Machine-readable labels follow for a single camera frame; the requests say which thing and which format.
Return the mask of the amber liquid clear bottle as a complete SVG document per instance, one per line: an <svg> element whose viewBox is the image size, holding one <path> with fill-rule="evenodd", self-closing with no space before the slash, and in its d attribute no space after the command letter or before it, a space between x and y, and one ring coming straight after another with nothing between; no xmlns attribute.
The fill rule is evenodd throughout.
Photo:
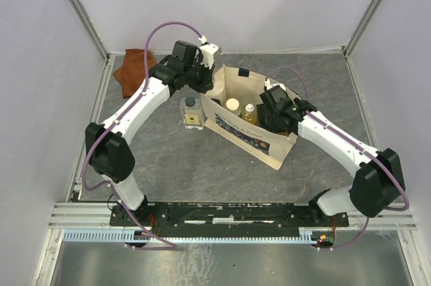
<svg viewBox="0 0 431 286"><path fill-rule="evenodd" d="M243 119L251 125L258 125L257 109L254 104L247 104L244 107Z"/></svg>

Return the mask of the cream canvas tote bag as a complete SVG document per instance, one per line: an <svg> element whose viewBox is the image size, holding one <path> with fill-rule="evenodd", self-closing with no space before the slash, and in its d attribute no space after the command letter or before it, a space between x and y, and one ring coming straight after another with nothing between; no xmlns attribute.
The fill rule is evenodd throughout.
<svg viewBox="0 0 431 286"><path fill-rule="evenodd" d="M281 168L297 135L270 131L265 121L259 120L257 109L254 121L249 122L245 111L249 104L261 106L265 88L277 84L265 75L224 65L214 74L213 89L201 94L205 126L275 170Z"/></svg>

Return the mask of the pale green lotion bottle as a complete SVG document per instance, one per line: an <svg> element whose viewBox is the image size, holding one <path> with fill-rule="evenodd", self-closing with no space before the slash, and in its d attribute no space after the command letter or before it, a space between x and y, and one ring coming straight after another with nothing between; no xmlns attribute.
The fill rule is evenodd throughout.
<svg viewBox="0 0 431 286"><path fill-rule="evenodd" d="M230 98L226 101L226 109L237 117L241 117L242 108L236 98Z"/></svg>

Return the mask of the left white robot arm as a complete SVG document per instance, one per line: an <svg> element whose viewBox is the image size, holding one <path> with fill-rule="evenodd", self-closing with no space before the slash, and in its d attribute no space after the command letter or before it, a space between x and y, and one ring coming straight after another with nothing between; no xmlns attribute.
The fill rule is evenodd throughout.
<svg viewBox="0 0 431 286"><path fill-rule="evenodd" d="M149 211L142 205L145 196L133 177L135 158L130 143L149 116L184 86L198 93L213 89L213 68L220 51L208 42L201 46L175 42L172 53L149 70L149 79L118 111L103 123L86 127L86 165L113 187L133 225L143 225Z"/></svg>

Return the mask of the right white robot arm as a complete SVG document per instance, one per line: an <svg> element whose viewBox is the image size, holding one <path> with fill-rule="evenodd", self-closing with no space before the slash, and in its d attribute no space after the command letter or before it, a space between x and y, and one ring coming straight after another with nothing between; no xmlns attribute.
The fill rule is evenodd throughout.
<svg viewBox="0 0 431 286"><path fill-rule="evenodd" d="M383 210L392 211L392 202L401 197L405 211L409 201L399 155L369 146L328 120L309 101L291 95L287 88L267 81L260 95L259 121L266 129L287 132L314 143L341 164L352 176L351 186L330 189L317 196L308 209L308 218L322 226L333 215L359 211L372 218Z"/></svg>

